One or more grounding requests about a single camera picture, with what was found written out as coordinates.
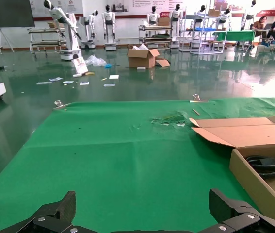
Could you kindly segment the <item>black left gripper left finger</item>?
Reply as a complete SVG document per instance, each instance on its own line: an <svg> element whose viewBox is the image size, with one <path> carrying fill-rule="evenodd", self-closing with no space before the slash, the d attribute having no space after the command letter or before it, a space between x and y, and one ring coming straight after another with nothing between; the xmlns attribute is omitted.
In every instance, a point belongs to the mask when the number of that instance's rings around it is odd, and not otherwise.
<svg viewBox="0 0 275 233"><path fill-rule="evenodd" d="M68 191L58 202L42 205L29 218L9 226L1 233L87 233L72 224L76 215L76 192Z"/></svg>

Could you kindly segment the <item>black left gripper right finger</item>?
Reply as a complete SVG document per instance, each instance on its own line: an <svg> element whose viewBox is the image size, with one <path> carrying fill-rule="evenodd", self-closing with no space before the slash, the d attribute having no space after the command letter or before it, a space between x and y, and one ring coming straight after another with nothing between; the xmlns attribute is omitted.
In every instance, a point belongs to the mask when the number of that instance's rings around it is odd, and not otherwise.
<svg viewBox="0 0 275 233"><path fill-rule="evenodd" d="M274 219L245 201L226 197L218 189L209 190L209 211L217 224L202 233L275 233Z"/></svg>

